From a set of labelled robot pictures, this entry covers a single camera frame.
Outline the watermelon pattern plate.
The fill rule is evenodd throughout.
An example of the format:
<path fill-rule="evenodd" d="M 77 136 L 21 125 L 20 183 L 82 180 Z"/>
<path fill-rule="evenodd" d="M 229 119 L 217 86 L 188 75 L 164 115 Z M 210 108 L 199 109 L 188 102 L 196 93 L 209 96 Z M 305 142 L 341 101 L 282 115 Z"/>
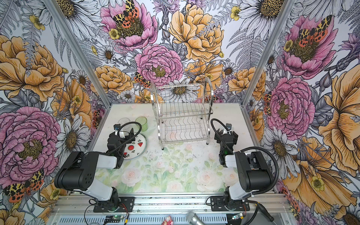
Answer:
<path fill-rule="evenodd" d="M 124 159 L 132 160 L 142 156 L 147 148 L 147 139 L 143 134 L 139 134 L 134 141 L 127 144 L 124 150 Z"/>

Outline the clear glass cup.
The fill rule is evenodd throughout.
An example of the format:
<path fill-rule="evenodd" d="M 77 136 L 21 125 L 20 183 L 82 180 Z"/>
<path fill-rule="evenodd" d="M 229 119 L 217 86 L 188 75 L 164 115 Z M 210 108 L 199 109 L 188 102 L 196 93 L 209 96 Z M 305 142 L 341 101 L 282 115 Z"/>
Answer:
<path fill-rule="evenodd" d="M 129 118 L 121 118 L 119 121 L 118 121 L 118 124 L 121 125 L 121 131 L 130 131 L 132 129 L 132 125 L 131 124 L 128 124 L 128 125 L 125 125 L 127 123 L 130 122 L 130 119 Z"/>

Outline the green tinted glass cup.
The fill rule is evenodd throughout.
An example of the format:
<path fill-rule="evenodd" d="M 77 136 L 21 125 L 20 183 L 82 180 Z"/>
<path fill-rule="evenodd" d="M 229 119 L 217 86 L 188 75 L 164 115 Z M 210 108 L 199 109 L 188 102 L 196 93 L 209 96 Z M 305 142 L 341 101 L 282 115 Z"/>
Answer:
<path fill-rule="evenodd" d="M 142 127 L 141 131 L 142 132 L 145 132 L 145 131 L 148 130 L 148 120 L 147 120 L 146 117 L 140 116 L 140 117 L 136 118 L 136 122 L 141 124 L 141 127 Z"/>

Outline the chrome two-tier dish rack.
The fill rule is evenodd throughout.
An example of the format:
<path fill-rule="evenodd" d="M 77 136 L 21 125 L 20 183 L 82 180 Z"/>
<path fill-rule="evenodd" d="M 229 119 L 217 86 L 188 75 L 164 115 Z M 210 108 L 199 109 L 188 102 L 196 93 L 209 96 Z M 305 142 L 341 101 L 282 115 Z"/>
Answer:
<path fill-rule="evenodd" d="M 214 102 L 210 78 L 195 83 L 188 79 L 173 81 L 164 86 L 152 83 L 150 91 L 161 149 L 173 143 L 210 143 L 210 117 Z"/>

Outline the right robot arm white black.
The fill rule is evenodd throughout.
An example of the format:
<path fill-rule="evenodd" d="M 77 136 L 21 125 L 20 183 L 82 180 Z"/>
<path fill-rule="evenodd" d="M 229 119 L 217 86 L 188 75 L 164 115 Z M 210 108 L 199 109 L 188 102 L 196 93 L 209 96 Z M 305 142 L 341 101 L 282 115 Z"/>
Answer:
<path fill-rule="evenodd" d="M 220 144 L 219 162 L 223 167 L 234 168 L 238 173 L 238 181 L 226 188 L 221 199 L 214 203 L 217 209 L 228 211 L 245 211 L 248 207 L 242 204 L 258 194 L 268 192 L 274 187 L 271 170 L 269 169 L 263 153 L 256 146 L 234 151 L 238 135 L 233 131 L 216 130 L 214 139 Z"/>

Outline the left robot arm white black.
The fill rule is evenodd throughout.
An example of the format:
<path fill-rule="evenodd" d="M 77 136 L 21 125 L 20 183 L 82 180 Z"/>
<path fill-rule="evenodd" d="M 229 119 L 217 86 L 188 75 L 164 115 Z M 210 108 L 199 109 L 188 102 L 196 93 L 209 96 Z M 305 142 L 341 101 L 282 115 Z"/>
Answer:
<path fill-rule="evenodd" d="M 89 196 L 95 205 L 108 212 L 127 210 L 115 187 L 110 187 L 95 178 L 97 169 L 119 169 L 124 161 L 125 147 L 135 140 L 136 134 L 115 130 L 107 141 L 107 152 L 73 152 L 55 176 L 56 188 L 74 191 Z"/>

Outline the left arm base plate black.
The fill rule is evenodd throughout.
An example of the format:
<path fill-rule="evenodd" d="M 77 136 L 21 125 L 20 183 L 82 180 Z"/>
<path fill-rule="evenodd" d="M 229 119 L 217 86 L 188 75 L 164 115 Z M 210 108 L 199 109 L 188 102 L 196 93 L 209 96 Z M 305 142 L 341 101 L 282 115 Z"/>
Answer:
<path fill-rule="evenodd" d="M 94 206 L 93 211 L 95 213 L 132 212 L 134 204 L 134 197 L 119 197 L 118 200 L 110 199 L 108 201 L 100 201 Z"/>

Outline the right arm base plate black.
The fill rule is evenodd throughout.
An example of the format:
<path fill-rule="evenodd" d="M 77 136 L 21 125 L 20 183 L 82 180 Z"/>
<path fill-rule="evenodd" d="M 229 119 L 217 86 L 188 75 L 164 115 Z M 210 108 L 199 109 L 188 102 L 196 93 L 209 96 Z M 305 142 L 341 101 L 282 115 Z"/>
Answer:
<path fill-rule="evenodd" d="M 212 212 L 245 212 L 250 207 L 242 200 L 227 199 L 224 196 L 210 196 L 210 207 Z"/>

